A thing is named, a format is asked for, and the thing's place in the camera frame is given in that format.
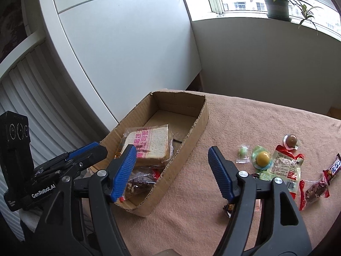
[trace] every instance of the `flower pot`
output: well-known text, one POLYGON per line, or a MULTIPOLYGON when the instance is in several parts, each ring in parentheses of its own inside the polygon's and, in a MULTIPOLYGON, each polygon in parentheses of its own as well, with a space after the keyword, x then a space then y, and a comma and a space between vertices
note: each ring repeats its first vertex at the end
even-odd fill
POLYGON ((291 21, 289 18, 289 1, 288 0, 264 0, 268 9, 268 18, 283 21, 291 21))

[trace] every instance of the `cardboard tray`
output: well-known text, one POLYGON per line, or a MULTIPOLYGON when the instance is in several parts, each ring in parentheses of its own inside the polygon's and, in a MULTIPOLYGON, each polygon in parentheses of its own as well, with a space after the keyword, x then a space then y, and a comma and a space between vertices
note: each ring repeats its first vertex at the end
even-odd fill
POLYGON ((169 124, 173 136, 173 158, 149 193, 141 193, 117 205, 135 215, 146 217, 162 199, 195 147, 208 122, 208 108, 203 95, 188 92, 156 91, 148 94, 112 130, 101 145, 108 150, 105 160, 95 164, 96 172, 105 169, 114 158, 123 133, 129 127, 169 124))

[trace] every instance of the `table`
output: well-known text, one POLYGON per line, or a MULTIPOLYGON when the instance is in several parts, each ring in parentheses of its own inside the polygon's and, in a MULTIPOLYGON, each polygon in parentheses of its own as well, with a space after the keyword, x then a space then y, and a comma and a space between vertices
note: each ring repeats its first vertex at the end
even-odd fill
MULTIPOLYGON (((284 135, 294 133, 299 138, 298 153, 305 156, 301 177, 307 180, 319 179, 322 170, 341 152, 341 120, 237 97, 205 95, 209 108, 207 127, 154 211, 142 218, 113 205, 132 255, 153 255, 169 248, 182 256, 213 255, 229 218, 222 209, 226 200, 207 162, 211 146, 217 145, 226 159, 235 161, 240 144, 260 145, 272 153, 284 135)), ((252 164, 236 166, 248 173, 255 171, 252 164)), ((329 198, 301 212, 313 248, 341 211, 341 174, 329 190, 329 198)), ((246 249, 255 244, 259 221, 260 212, 256 212, 246 249)))

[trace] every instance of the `sliced bread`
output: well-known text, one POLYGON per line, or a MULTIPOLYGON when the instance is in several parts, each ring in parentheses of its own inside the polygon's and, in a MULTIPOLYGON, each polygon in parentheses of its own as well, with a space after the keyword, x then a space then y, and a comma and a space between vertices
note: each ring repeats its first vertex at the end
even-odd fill
POLYGON ((168 125, 134 129, 127 136, 121 154, 128 144, 133 144, 137 149, 136 166, 161 164, 170 158, 168 125))

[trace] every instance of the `bread package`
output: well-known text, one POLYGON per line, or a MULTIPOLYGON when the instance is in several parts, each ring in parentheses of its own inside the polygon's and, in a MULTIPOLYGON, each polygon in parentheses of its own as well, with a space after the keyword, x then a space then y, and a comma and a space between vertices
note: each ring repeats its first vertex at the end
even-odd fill
POLYGON ((173 153, 173 137, 168 124, 127 128, 116 156, 121 156, 128 144, 136 147, 136 165, 165 165, 173 153))

